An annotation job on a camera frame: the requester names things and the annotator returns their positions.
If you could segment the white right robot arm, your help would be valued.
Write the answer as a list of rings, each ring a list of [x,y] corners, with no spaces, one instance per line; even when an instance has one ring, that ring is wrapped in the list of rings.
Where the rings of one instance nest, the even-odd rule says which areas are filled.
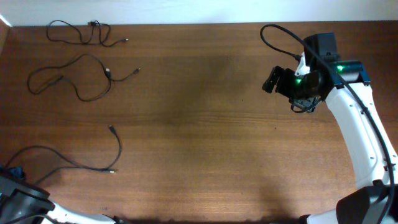
[[[288,98],[295,113],[322,102],[335,117],[354,169],[357,190],[330,211],[300,223],[397,223],[397,153],[374,105],[371,81],[358,60],[342,60],[332,33],[300,39],[296,70],[275,66],[262,89]]]

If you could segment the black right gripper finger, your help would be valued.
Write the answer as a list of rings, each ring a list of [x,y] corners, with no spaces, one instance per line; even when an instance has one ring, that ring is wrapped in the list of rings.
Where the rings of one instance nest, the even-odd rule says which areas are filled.
[[[306,100],[294,100],[290,109],[294,113],[313,113],[320,104],[320,98],[308,98]]]
[[[271,74],[268,79],[263,83],[262,90],[267,93],[272,93],[275,85],[277,84],[279,77],[283,74],[284,69],[280,66],[276,66],[271,70]]]

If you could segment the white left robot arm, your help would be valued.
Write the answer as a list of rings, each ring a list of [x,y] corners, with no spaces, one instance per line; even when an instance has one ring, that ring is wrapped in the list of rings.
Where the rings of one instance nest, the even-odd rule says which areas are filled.
[[[25,181],[20,167],[1,166],[1,224],[5,223],[126,223],[119,217],[88,214],[61,206],[50,194]]]

